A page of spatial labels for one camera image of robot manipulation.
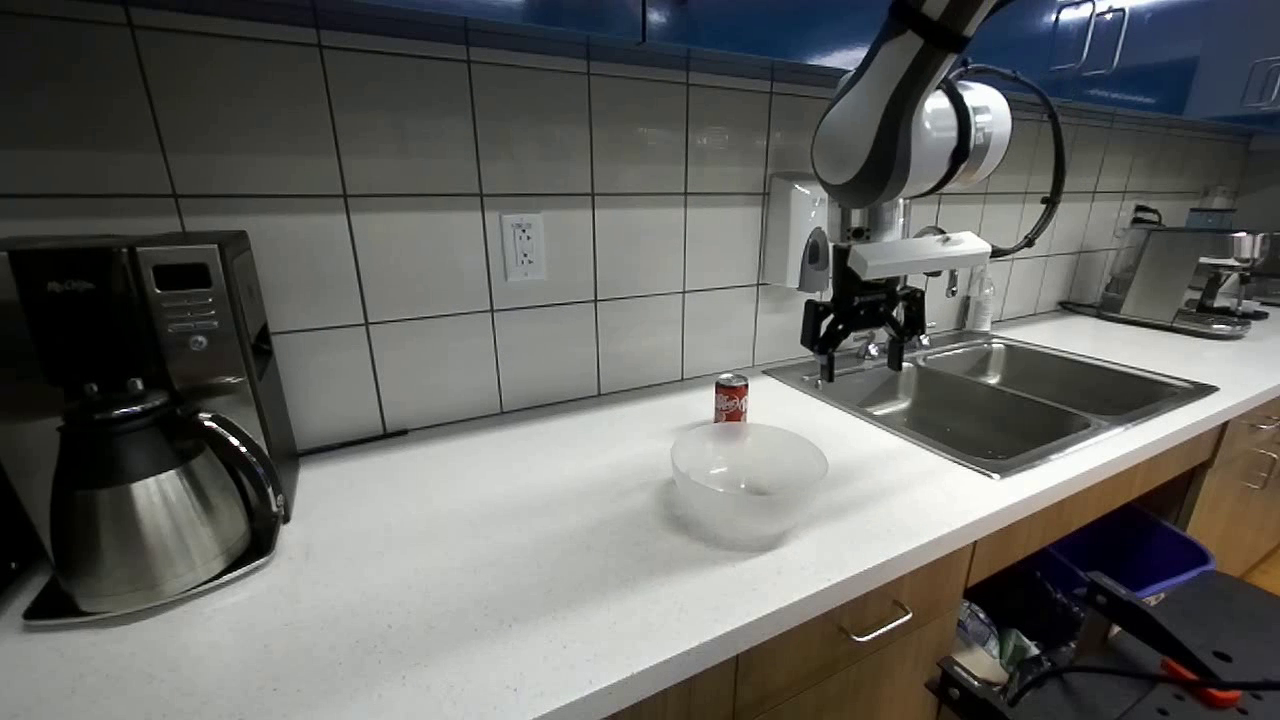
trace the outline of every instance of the cabinet drawer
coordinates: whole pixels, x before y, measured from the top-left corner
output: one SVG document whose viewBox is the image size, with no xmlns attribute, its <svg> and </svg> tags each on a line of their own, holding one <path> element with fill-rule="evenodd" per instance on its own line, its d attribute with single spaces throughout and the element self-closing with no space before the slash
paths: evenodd
<svg viewBox="0 0 1280 720">
<path fill-rule="evenodd" d="M 968 548 L 742 657 L 737 709 L 775 705 L 928 624 L 956 624 Z"/>
</svg>

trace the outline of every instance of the electrical outlet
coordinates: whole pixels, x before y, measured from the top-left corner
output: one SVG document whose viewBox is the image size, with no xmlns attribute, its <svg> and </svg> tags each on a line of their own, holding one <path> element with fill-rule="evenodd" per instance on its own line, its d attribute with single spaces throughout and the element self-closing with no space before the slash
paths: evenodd
<svg viewBox="0 0 1280 720">
<path fill-rule="evenodd" d="M 547 282 L 545 217 L 503 217 L 510 283 Z"/>
</svg>

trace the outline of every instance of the kitchen counter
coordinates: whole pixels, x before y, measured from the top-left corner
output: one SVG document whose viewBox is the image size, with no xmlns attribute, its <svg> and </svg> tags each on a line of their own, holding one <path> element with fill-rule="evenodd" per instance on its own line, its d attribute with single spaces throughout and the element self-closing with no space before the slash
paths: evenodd
<svg viewBox="0 0 1280 720">
<path fill-rule="evenodd" d="M 1034 516 L 1280 393 L 1280 326 L 1198 341 L 1058 316 L 1000 336 L 1222 393 L 985 481 L 775 379 L 753 420 L 817 439 L 828 494 L 775 553 L 664 511 L 669 450 L 712 388 L 661 388 L 313 457 L 280 558 L 173 611 L 26 632 L 0 618 L 0 715 L 606 715 Z"/>
</svg>

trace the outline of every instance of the white bowl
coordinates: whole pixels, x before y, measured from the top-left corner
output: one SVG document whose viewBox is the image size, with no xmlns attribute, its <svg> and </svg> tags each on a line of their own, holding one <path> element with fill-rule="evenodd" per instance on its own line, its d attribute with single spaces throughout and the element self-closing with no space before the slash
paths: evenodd
<svg viewBox="0 0 1280 720">
<path fill-rule="evenodd" d="M 828 457 L 770 423 L 702 423 L 672 450 L 679 526 L 722 548 L 775 548 L 828 476 Z"/>
</svg>

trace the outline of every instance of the backsplash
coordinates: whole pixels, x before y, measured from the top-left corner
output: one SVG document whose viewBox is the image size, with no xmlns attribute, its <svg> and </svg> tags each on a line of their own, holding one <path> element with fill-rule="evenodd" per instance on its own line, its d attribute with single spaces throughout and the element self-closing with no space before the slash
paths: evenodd
<svg viewBox="0 0 1280 720">
<path fill-rule="evenodd" d="M 764 184 L 808 172 L 826 90 L 470 44 L 0 3 L 0 231 L 244 229 L 306 450 L 803 359 L 759 287 Z M 1232 200 L 1243 137 L 1070 112 L 1074 176 L 1005 321 L 1095 302 L 1138 200 Z M 1050 123 L 911 226 L 1013 246 Z M 503 273 L 545 219 L 545 282 Z M 934 292 L 934 331 L 960 302 Z"/>
</svg>

